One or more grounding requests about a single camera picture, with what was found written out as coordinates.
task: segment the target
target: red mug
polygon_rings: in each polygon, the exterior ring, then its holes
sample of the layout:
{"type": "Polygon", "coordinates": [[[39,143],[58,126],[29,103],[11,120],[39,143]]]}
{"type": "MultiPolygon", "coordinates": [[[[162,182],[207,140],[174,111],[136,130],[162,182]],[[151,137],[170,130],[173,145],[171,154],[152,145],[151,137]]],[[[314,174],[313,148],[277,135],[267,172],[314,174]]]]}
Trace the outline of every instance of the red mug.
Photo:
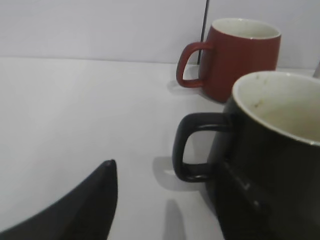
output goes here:
{"type": "Polygon", "coordinates": [[[213,21],[205,42],[185,47],[176,69],[176,80],[185,88],[201,87],[212,99],[225,103],[240,77],[276,69],[281,42],[280,31],[261,21],[222,18],[213,21]],[[199,78],[184,80],[189,57],[203,50],[199,78]]]}

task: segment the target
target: mug handle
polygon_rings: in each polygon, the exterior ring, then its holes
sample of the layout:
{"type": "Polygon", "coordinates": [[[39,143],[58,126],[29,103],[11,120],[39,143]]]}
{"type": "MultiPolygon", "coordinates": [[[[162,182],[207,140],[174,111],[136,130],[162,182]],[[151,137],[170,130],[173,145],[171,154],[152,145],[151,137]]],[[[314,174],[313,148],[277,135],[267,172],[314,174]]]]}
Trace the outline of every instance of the mug handle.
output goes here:
{"type": "Polygon", "coordinates": [[[177,82],[185,88],[199,88],[204,85],[203,81],[200,79],[184,80],[184,71],[187,62],[195,51],[199,50],[213,50],[213,46],[207,42],[194,42],[187,45],[181,53],[177,68],[176,68],[176,80],[177,82]]]}
{"type": "Polygon", "coordinates": [[[176,176],[185,182],[199,183],[213,179],[213,170],[208,163],[187,164],[183,162],[189,136],[199,131],[230,132],[232,124],[225,113],[193,113],[185,116],[176,131],[172,162],[176,176]]]}

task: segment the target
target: white countertop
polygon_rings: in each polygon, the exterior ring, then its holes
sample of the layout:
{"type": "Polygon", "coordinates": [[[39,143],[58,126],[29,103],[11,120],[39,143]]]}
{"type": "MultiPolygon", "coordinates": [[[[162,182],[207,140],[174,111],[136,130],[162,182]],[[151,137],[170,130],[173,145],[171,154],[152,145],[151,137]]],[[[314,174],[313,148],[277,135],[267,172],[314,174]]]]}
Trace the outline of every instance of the white countertop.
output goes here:
{"type": "MultiPolygon", "coordinates": [[[[185,115],[223,105],[178,86],[175,73],[175,64],[0,58],[0,231],[115,159],[110,240],[222,240],[204,185],[178,180],[171,152],[185,115]]],[[[212,138],[194,134],[186,160],[205,161],[212,138]]]]}

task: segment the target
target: black pointed object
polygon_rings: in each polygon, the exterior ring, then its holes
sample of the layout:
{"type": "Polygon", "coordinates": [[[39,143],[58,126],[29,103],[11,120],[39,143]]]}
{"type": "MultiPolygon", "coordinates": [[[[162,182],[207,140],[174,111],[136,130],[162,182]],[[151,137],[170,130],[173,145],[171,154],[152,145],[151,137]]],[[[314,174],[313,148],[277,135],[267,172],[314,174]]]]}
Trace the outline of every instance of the black pointed object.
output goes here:
{"type": "Polygon", "coordinates": [[[0,240],[105,240],[117,200],[117,165],[105,161],[59,201],[0,233],[0,240]]]}

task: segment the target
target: ceramic mug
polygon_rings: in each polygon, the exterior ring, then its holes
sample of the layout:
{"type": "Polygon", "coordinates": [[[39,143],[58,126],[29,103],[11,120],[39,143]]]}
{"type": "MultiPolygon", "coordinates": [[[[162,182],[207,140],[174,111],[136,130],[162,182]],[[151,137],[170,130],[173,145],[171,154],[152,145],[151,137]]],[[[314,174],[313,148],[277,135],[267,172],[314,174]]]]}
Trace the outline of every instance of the ceramic mug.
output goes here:
{"type": "MultiPolygon", "coordinates": [[[[206,182],[213,201],[224,194],[215,197],[214,184],[232,182],[265,219],[261,228],[279,239],[319,240],[319,104],[318,79],[276,71],[245,75],[233,85],[223,113],[194,113],[181,121],[174,171],[183,181],[206,182]],[[207,163],[184,163],[187,139],[197,131],[217,132],[207,163]]],[[[216,207],[219,214],[221,205],[216,207]]]]}
{"type": "Polygon", "coordinates": [[[215,20],[205,42],[191,43],[183,50],[176,80],[185,88],[201,87],[206,95],[224,103],[241,76],[276,69],[280,42],[280,31],[267,23],[240,18],[215,20]],[[188,59],[199,50],[203,50],[199,78],[184,80],[188,59]]]}

